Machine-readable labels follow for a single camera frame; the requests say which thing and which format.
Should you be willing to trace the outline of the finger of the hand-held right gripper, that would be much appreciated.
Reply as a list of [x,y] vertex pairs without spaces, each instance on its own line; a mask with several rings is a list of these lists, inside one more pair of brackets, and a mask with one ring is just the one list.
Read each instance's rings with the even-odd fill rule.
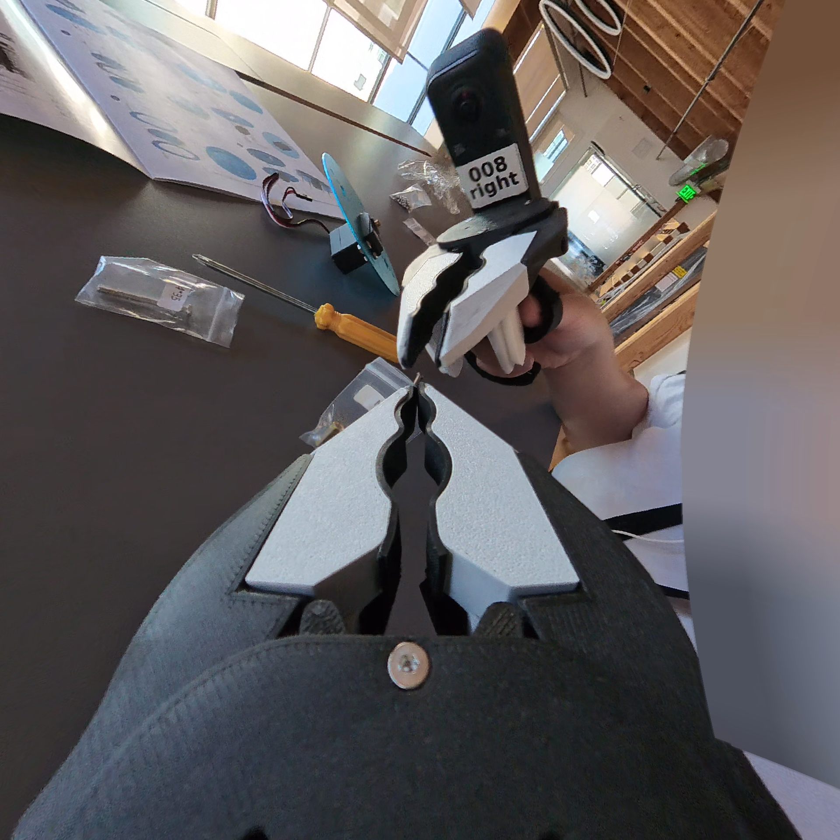
[[485,249],[482,265],[466,280],[465,288],[444,314],[436,349],[439,370],[456,377],[466,353],[484,338],[503,372],[509,374],[526,358],[518,305],[529,294],[529,273],[523,263],[534,233],[520,233]]
[[406,268],[396,332],[397,359],[403,369],[414,366],[468,275],[469,257],[446,249],[426,249]]

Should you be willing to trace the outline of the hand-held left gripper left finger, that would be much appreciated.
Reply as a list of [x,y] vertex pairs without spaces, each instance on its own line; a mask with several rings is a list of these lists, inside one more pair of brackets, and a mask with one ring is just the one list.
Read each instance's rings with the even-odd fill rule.
[[416,397],[398,390],[315,450],[247,572],[251,589],[330,601],[351,633],[384,633],[401,577],[392,489]]

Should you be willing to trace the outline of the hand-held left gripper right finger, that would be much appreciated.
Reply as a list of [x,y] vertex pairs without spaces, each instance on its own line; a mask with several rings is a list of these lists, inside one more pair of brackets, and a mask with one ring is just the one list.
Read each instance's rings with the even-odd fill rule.
[[429,502],[421,592],[438,635],[475,632],[487,608],[574,592],[580,578],[520,454],[420,385]]

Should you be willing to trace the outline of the yellow-handled screwdriver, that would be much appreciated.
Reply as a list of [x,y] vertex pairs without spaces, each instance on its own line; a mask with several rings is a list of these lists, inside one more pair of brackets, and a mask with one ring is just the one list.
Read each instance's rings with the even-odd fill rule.
[[226,277],[238,280],[248,287],[262,291],[288,305],[310,313],[313,316],[316,326],[321,331],[330,331],[347,343],[351,343],[376,356],[380,356],[393,364],[398,364],[396,337],[389,332],[377,328],[373,324],[357,318],[352,314],[338,312],[328,303],[324,303],[319,308],[315,308],[304,301],[270,287],[259,280],[204,255],[193,254],[192,258],[205,267],[215,270]]

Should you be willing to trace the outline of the clear bag of brass standoffs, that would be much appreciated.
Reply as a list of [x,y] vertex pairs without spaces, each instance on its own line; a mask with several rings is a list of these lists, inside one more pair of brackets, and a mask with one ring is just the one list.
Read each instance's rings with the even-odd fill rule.
[[299,438],[306,445],[318,447],[394,392],[412,383],[402,370],[383,358],[376,358],[334,398],[321,414],[315,428],[301,434]]

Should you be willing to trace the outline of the clear bag of long screws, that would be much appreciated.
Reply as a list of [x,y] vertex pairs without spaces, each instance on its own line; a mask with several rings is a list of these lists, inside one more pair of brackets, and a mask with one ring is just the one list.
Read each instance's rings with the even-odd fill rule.
[[152,259],[102,256],[82,305],[157,323],[229,348],[244,296]]

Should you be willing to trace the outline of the person's right forearm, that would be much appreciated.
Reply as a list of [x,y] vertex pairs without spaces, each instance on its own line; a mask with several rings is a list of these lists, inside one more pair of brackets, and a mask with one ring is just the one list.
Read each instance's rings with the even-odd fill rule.
[[622,368],[610,339],[545,377],[573,453],[626,441],[646,417],[648,390]]

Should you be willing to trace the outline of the dark grey desk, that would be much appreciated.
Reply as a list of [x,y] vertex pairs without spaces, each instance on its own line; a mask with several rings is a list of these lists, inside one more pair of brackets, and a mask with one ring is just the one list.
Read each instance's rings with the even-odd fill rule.
[[342,276],[313,227],[2,117],[2,838],[164,588],[371,357],[255,290],[228,350],[75,301],[100,256],[224,280],[196,253],[396,325],[374,273]]

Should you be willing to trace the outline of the person's right hand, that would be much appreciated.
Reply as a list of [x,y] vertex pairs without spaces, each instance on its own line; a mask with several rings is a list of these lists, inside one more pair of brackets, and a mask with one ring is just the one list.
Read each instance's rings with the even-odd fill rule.
[[559,293],[559,325],[526,347],[522,372],[536,364],[558,385],[593,385],[619,372],[611,330],[593,300],[545,266],[539,276]]

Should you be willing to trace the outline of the black servo motor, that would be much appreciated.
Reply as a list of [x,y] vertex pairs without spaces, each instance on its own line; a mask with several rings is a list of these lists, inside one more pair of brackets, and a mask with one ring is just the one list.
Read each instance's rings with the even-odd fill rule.
[[344,275],[362,267],[364,262],[382,257],[380,222],[362,212],[354,223],[345,223],[329,234],[331,258]]

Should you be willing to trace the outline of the crumpled clear plastic bag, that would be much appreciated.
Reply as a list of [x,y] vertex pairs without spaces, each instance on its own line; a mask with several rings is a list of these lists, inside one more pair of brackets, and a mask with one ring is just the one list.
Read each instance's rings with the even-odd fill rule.
[[402,178],[430,190],[435,200],[450,214],[462,212],[466,195],[448,158],[405,161],[398,165],[397,172]]

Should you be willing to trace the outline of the beige window blind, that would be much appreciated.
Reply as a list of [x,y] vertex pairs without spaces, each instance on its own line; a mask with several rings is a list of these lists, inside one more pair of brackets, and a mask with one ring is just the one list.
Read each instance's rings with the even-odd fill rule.
[[389,56],[403,62],[427,1],[328,1]]

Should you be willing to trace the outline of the teal round plate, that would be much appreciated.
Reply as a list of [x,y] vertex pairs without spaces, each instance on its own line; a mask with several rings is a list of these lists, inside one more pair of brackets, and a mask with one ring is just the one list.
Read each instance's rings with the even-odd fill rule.
[[[362,212],[367,213],[364,210],[361,199],[352,187],[350,180],[331,155],[326,153],[322,155],[322,168],[327,176],[327,181],[335,200],[339,205],[344,222],[354,223],[359,214]],[[391,294],[396,297],[399,296],[401,291],[400,283],[396,278],[392,262],[385,252],[385,249],[382,257],[375,261],[366,261],[364,264],[368,264],[374,269],[376,275],[382,283],[384,283],[385,287],[391,292]]]

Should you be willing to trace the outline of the person's white shirt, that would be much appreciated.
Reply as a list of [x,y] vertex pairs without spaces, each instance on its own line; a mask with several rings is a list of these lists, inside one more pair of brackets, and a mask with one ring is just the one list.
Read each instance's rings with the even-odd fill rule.
[[[630,439],[567,455],[552,474],[619,531],[619,538],[669,596],[696,645],[681,510],[685,383],[684,372],[655,377],[647,388],[646,417]],[[839,838],[837,788],[749,752],[745,757],[802,838]]]

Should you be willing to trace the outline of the open instruction booklet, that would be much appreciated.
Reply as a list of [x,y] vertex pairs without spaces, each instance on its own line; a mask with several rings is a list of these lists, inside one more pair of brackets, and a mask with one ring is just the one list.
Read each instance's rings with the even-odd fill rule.
[[342,216],[325,175],[231,69],[101,2],[2,2],[1,112],[150,179]]

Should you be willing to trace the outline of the large window wall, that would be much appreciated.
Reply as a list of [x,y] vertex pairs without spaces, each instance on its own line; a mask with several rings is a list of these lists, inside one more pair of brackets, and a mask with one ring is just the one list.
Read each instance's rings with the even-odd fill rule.
[[433,59],[473,35],[495,2],[426,2],[406,55],[397,59],[341,14],[334,2],[198,2],[201,14],[427,134],[425,94]]

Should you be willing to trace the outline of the wooden shelving frame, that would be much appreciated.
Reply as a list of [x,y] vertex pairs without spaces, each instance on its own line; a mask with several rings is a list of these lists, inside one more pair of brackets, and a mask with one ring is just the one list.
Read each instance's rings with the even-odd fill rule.
[[625,371],[634,372],[691,327],[716,215],[713,210],[693,228],[674,217],[661,222],[644,247],[590,285]]

